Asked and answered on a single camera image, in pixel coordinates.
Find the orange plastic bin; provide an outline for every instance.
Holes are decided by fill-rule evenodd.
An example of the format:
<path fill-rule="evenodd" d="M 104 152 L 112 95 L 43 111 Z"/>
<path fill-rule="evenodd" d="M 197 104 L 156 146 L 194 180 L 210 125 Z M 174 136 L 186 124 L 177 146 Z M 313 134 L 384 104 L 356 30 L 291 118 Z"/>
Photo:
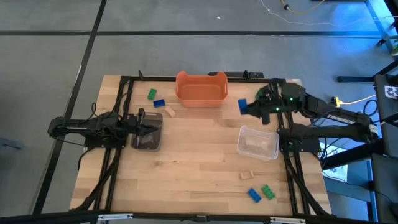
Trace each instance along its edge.
<path fill-rule="evenodd" d="M 185 107 L 219 107 L 228 94 L 228 78 L 224 72 L 215 76 L 177 74 L 175 94 Z"/>

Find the wooden table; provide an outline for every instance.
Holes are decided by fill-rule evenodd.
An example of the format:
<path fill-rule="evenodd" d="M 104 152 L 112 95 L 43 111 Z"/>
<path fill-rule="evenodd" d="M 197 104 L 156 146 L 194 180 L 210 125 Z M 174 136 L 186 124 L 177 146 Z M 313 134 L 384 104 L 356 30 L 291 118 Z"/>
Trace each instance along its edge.
<path fill-rule="evenodd" d="M 97 113 L 110 111 L 116 100 L 120 76 L 106 75 L 99 91 Z M 291 215 L 289 190 L 283 156 L 262 161 L 236 152 L 242 125 L 275 132 L 277 116 L 263 126 L 252 116 L 239 114 L 237 100 L 254 99 L 261 83 L 229 83 L 228 96 L 220 108 L 184 108 L 175 96 L 175 82 L 135 81 L 130 113 L 143 107 L 146 112 L 163 114 L 161 150 L 140 152 L 128 145 L 123 149 L 119 165 L 112 211 L 147 213 L 207 213 L 240 215 Z M 155 100 L 164 98 L 177 113 L 170 116 L 164 107 L 154 108 L 147 99 L 151 88 L 157 90 Z M 309 124 L 300 114 L 295 123 Z M 104 149 L 84 156 L 76 180 L 70 207 L 82 203 L 98 181 Z M 328 196 L 319 161 L 310 153 L 300 153 L 305 183 L 321 206 L 330 212 Z M 241 180 L 239 173 L 252 170 L 254 178 Z M 261 187 L 268 184 L 276 198 L 268 200 Z M 254 203 L 246 193 L 253 187 L 261 196 Z M 103 192 L 104 208 L 107 188 Z M 296 186 L 298 209 L 302 212 Z"/>

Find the wooden block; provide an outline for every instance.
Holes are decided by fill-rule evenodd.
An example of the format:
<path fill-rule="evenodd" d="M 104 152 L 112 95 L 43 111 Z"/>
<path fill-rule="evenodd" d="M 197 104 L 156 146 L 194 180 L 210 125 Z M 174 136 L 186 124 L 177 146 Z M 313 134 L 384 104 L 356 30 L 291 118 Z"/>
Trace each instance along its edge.
<path fill-rule="evenodd" d="M 173 110 L 173 108 L 171 108 L 171 107 L 169 107 L 169 106 L 166 106 L 164 109 L 165 109 L 166 112 L 170 115 L 170 117 L 174 118 L 174 116 L 175 116 L 175 111 Z"/>
<path fill-rule="evenodd" d="M 239 174 L 241 180 L 246 180 L 254 177 L 253 171 L 242 172 Z"/>

